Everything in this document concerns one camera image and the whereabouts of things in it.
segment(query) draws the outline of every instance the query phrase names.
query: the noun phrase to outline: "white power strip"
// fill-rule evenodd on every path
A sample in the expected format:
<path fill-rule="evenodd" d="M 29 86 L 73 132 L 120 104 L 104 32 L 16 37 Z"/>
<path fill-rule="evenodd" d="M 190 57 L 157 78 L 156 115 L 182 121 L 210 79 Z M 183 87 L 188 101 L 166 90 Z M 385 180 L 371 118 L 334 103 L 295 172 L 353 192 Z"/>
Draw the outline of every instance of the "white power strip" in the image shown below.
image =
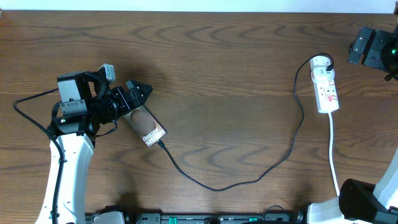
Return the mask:
<path fill-rule="evenodd" d="M 331 175 L 337 196 L 340 195 L 338 188 L 335 166 L 333 164 L 333 119 L 331 112 L 339 108 L 336 85 L 334 81 L 335 71 L 331 66 L 330 59 L 324 56 L 316 56 L 310 60 L 311 79 L 315 89 L 315 97 L 319 113 L 327 113 L 330 122 L 329 163 Z"/>

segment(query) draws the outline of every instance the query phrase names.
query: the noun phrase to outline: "white wall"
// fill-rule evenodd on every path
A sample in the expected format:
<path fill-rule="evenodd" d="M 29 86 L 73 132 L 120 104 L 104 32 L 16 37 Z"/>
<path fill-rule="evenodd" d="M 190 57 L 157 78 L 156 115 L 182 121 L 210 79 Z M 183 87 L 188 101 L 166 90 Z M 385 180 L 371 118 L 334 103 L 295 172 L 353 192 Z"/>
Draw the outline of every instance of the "white wall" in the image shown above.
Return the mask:
<path fill-rule="evenodd" d="M 30 10 L 391 13 L 395 0 L 0 0 Z"/>

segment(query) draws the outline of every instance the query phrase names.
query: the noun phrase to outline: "wooden tabletop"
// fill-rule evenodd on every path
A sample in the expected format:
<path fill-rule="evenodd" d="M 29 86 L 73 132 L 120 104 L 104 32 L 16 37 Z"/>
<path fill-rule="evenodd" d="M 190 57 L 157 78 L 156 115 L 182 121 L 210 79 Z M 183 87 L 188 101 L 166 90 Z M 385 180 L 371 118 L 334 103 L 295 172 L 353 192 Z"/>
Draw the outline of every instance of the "wooden tabletop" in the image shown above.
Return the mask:
<path fill-rule="evenodd" d="M 338 183 L 376 183 L 398 146 L 398 83 L 347 62 L 361 27 L 393 30 L 392 15 L 6 11 L 0 18 L 0 223 L 38 217 L 50 168 L 49 140 L 12 108 L 57 87 L 57 75 L 114 65 L 116 82 L 153 86 L 147 107 L 168 130 L 164 143 L 189 175 L 221 188 L 254 180 L 288 151 L 301 112 L 294 75 L 309 56 L 335 60 L 333 113 Z M 121 203 L 163 212 L 296 209 L 335 196 L 329 123 L 317 112 L 310 66 L 297 94 L 305 120 L 288 161 L 260 182 L 210 192 L 182 177 L 166 153 L 128 124 L 97 139 L 86 212 Z M 21 103 L 44 126 L 59 93 Z M 104 133 L 110 126 L 101 128 Z"/>

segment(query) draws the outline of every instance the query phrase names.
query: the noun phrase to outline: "plug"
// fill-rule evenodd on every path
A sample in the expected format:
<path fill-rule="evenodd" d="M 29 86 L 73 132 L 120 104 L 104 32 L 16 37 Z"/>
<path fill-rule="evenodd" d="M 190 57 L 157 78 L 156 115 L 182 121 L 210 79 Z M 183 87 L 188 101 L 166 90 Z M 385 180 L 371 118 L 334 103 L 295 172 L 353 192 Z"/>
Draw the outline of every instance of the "plug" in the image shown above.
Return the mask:
<path fill-rule="evenodd" d="M 339 108 L 335 71 L 328 57 L 316 56 L 310 60 L 311 79 L 319 113 L 331 113 Z"/>

